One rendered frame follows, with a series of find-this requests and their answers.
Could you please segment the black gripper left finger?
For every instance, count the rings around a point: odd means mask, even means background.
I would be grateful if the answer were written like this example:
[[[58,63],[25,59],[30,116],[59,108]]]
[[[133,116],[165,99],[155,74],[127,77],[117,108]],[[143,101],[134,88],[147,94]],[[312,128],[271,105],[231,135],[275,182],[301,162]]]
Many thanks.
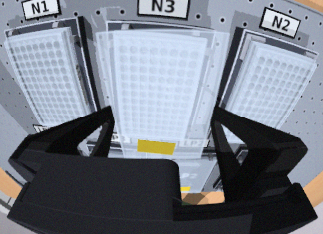
[[[103,127],[98,140],[89,156],[108,157],[115,125],[110,105],[86,116],[78,117],[25,137],[17,148],[78,155],[78,145],[101,125]]]

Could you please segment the grey perforated base plate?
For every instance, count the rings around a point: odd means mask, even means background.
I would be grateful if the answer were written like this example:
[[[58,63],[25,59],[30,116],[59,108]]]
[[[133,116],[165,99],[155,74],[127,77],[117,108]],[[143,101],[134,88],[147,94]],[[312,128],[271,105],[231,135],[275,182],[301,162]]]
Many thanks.
[[[24,185],[27,181],[8,159],[28,134],[40,125],[13,70],[4,30],[38,22],[83,16],[100,107],[109,105],[96,32],[108,20],[140,20],[212,28],[230,33],[226,60],[236,27],[249,29],[309,48],[319,55],[317,67],[281,131],[300,137],[308,151],[287,175],[304,188],[323,171],[323,13],[294,0],[190,0],[188,19],[137,16],[137,0],[59,0],[61,14],[25,21],[25,0],[0,0],[0,167]],[[259,28],[264,7],[301,20],[295,39]],[[224,66],[225,66],[224,64]]]

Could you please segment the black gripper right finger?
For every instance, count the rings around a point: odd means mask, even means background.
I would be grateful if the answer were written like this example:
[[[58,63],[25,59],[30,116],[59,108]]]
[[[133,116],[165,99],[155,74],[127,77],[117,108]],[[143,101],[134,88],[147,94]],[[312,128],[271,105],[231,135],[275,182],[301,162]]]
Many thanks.
[[[299,137],[241,117],[217,105],[210,126],[225,202],[239,201],[258,180],[287,176],[308,151]],[[248,147],[248,154],[241,165],[222,126]]]

